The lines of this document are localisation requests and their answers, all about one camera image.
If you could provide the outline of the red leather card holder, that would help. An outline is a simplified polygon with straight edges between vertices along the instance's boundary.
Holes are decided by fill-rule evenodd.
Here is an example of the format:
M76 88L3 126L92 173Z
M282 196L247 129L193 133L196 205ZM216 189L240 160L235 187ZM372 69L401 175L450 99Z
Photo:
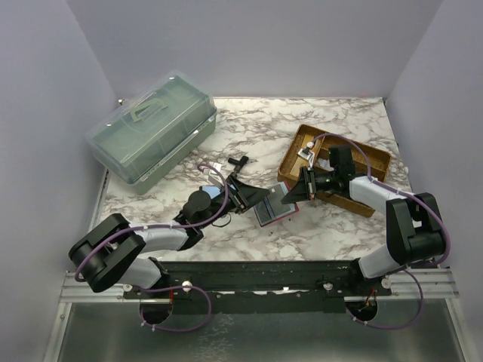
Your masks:
M269 188L269 195L254 207L254 212L260 227L291 216L299 211L295 204L283 204L281 200L288 193L288 184L277 183Z

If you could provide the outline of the black leather card holder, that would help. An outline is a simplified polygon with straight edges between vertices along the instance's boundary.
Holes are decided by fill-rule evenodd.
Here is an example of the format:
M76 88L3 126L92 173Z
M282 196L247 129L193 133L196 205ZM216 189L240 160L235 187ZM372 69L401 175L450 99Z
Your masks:
M218 187L218 186L200 186L199 187L200 191L206 192L212 201L220 201L223 202L223 200L226 197L226 192L224 187Z

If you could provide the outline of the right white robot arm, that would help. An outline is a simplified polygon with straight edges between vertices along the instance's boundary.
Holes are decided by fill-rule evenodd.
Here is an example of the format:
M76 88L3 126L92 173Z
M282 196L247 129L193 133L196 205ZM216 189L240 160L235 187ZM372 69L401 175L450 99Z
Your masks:
M357 173L349 146L330 147L329 164L329 172L301 167L297 182L281 202L311 201L318 192L333 192L386 217L386 243L350 264L347 286L352 293L365 295L373 289L374 279L447 254L448 236L433 195L400 192Z

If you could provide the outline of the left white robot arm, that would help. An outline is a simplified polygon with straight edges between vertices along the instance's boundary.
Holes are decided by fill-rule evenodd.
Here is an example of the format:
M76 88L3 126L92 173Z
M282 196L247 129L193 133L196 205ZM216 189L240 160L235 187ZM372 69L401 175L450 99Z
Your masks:
M221 186L201 186L168 223L131 225L114 213L74 244L69 259L75 279L95 293L114 284L140 287L152 298L167 289L167 273L151 255L155 251L184 251L203 237L203 228L229 213L244 213L269 196L268 189L249 186L230 175Z

